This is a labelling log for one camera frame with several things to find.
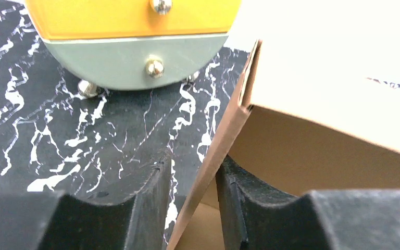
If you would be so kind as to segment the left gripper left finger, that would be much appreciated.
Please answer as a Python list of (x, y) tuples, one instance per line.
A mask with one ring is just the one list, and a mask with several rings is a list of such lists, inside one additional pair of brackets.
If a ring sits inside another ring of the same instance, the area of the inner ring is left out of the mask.
[(161, 249), (170, 149), (86, 198), (0, 192), (0, 249)]

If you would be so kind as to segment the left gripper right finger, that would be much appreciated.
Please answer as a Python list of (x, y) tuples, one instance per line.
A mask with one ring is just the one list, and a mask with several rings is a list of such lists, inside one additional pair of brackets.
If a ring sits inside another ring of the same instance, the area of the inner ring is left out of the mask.
[(400, 190), (278, 190), (226, 156), (216, 174), (226, 249), (400, 249)]

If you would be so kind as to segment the brown cardboard box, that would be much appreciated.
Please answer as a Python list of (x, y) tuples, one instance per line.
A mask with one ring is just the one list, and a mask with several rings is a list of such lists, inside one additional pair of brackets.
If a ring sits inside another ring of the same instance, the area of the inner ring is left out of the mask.
[(226, 156), (294, 196), (400, 190), (400, 87), (374, 78), (287, 76), (274, 45), (255, 43), (168, 249), (226, 249), (216, 174)]

